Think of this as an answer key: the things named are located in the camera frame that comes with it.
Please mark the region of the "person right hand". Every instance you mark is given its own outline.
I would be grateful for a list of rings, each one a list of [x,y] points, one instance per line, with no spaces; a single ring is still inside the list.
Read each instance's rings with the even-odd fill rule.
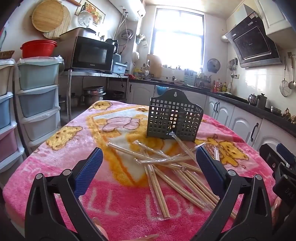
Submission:
[[[286,203],[280,197],[276,197],[274,204],[271,208],[273,228],[283,223],[288,211],[289,207],[286,205]]]

